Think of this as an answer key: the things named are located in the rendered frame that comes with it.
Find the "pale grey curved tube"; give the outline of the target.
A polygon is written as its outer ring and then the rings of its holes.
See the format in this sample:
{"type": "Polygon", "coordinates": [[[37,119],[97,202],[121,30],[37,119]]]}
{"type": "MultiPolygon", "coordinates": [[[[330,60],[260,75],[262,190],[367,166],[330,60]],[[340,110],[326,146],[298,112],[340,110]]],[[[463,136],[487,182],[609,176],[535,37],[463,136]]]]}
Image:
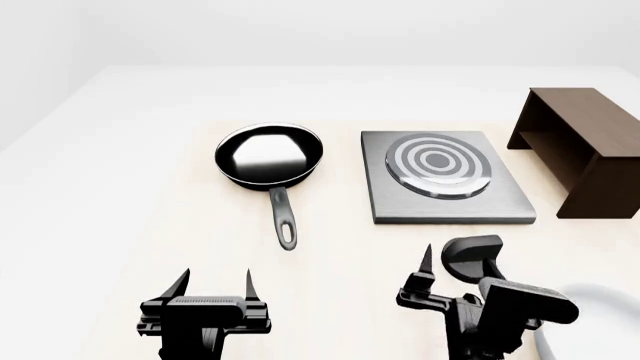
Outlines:
{"type": "Polygon", "coordinates": [[[561,292],[576,303],[579,317],[534,332],[541,360],[640,360],[640,299],[598,284],[561,292]]]}

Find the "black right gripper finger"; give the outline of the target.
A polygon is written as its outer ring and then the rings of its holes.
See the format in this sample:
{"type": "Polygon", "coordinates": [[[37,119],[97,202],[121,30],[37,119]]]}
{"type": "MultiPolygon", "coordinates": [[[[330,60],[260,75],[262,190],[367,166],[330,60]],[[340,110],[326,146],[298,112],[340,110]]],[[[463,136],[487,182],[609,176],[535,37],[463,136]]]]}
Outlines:
{"type": "Polygon", "coordinates": [[[435,282],[432,271],[432,246],[428,245],[417,272],[412,272],[405,282],[405,290],[410,292],[430,293],[435,282]]]}

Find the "grey flat stove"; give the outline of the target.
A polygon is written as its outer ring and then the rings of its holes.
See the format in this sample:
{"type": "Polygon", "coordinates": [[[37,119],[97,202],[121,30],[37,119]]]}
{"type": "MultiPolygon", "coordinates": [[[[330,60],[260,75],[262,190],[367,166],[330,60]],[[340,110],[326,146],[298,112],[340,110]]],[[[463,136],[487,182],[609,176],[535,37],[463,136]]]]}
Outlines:
{"type": "Polygon", "coordinates": [[[481,131],[364,131],[375,224],[533,224],[536,212],[481,131]]]}

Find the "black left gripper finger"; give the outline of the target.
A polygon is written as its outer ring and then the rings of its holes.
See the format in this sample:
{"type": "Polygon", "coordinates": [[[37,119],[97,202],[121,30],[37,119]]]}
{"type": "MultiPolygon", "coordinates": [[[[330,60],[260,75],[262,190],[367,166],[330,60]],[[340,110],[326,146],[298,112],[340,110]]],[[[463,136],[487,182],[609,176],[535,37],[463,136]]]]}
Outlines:
{"type": "Polygon", "coordinates": [[[247,302],[260,302],[259,296],[257,295],[256,289],[253,284],[252,275],[250,269],[247,269],[246,272],[246,292],[245,292],[245,300],[247,302]]]}
{"type": "Polygon", "coordinates": [[[188,287],[190,269],[186,269],[182,275],[162,294],[162,299],[170,301],[178,296],[184,296],[188,287]]]}

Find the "black rounded knob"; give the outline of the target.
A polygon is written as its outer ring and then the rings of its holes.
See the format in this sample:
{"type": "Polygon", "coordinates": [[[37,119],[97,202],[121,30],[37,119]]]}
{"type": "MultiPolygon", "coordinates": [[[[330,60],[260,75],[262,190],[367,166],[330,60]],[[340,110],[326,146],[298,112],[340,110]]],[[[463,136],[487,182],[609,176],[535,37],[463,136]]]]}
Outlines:
{"type": "Polygon", "coordinates": [[[502,248],[497,235],[454,238],[444,245],[441,262],[450,275],[467,284],[487,277],[505,279],[496,262],[502,248]]]}

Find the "black frying pan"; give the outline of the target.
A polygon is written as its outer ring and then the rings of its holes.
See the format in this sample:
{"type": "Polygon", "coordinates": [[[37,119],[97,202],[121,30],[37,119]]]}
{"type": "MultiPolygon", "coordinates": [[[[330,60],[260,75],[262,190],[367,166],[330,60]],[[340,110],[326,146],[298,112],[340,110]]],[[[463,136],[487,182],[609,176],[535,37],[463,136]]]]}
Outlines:
{"type": "Polygon", "coordinates": [[[277,239],[286,251],[297,246],[295,217],[287,189],[303,182],[318,167],[324,146],[300,125],[268,122],[233,131],[213,154],[227,179],[253,191],[269,193],[277,239]]]}

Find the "dark brown wooden shelf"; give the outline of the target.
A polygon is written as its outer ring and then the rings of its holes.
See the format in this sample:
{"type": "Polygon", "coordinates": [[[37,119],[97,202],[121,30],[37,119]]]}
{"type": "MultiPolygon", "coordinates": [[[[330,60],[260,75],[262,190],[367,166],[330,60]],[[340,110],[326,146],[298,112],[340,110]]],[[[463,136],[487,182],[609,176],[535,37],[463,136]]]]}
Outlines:
{"type": "Polygon", "coordinates": [[[640,211],[640,120],[597,89],[530,89],[507,148],[533,150],[566,189],[558,218],[640,211]]]}

